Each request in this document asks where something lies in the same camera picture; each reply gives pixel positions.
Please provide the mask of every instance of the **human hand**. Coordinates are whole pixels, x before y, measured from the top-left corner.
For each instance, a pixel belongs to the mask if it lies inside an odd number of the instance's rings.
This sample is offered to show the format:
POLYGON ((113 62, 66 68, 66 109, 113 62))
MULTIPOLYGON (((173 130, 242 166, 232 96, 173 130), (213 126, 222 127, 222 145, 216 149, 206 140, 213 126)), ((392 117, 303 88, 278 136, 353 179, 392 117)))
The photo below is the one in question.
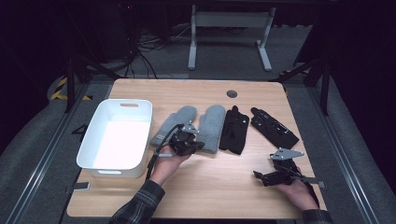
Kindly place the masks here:
POLYGON ((275 185, 274 188, 282 191, 290 201, 301 211, 318 209, 318 205, 309 193, 308 187, 299 179, 295 179, 290 185, 275 185))
POLYGON ((161 153, 172 154, 173 157, 158 158, 155 162, 154 171, 150 177, 150 180, 154 181, 160 186, 175 173, 183 161, 186 161, 191 156, 178 156, 169 146, 163 147, 161 153))

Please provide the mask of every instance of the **white container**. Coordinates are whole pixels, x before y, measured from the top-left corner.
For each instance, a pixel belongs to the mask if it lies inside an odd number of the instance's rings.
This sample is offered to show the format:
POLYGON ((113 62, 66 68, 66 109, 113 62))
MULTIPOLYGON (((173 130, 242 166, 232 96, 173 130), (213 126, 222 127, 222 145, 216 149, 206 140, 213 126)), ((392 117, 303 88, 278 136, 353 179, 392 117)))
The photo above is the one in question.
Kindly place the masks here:
POLYGON ((139 177, 146 168, 152 104, 109 99, 96 108, 77 155, 94 176, 139 177))

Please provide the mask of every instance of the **plaid sleeve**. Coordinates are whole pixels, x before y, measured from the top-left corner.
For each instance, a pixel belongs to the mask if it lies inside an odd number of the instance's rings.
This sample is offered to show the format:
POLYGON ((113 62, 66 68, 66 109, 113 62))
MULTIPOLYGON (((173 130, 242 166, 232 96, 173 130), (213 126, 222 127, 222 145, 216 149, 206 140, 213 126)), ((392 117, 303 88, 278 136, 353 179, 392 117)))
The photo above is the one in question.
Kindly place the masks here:
POLYGON ((311 209, 303 211, 303 221, 305 224, 331 224, 332 217, 328 211, 311 209))
POLYGON ((161 186, 147 180, 131 201, 121 207, 110 219, 109 224, 142 224, 147 223, 165 191, 161 186))

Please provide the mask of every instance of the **black glove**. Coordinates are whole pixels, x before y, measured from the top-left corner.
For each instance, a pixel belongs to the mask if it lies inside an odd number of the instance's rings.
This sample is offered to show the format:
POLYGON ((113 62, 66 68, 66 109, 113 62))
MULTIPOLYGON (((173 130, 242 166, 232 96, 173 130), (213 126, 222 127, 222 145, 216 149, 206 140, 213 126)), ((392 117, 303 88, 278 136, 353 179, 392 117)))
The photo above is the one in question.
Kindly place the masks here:
POLYGON ((251 112, 254 115, 253 119, 251 119, 253 127, 262 133, 274 146, 291 149, 300 140, 292 131, 271 117, 267 112, 256 107, 252 107, 251 112))
POLYGON ((248 122, 249 117, 239 113, 236 105, 232 110, 228 110, 221 132, 219 149, 229 149, 232 153, 241 155, 246 143, 248 122))

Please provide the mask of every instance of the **gray glove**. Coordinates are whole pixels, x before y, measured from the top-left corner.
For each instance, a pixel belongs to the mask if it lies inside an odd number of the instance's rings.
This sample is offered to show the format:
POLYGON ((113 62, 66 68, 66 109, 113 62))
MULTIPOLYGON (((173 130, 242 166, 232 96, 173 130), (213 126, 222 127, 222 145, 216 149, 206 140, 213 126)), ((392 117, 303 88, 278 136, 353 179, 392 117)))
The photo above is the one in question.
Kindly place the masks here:
MULTIPOLYGON (((152 137, 150 144, 157 147, 165 138, 165 136, 171 131, 175 125, 184 123, 185 125, 193 121, 197 114, 197 109, 191 105, 185 105, 181 107, 176 113, 172 113, 161 126, 160 130, 152 137)), ((168 139, 177 131, 174 129, 169 134, 168 139)))
POLYGON ((196 141, 205 143, 202 151, 211 154, 218 152, 224 118, 225 109, 222 105, 210 106, 206 113, 199 118, 199 133, 196 141))

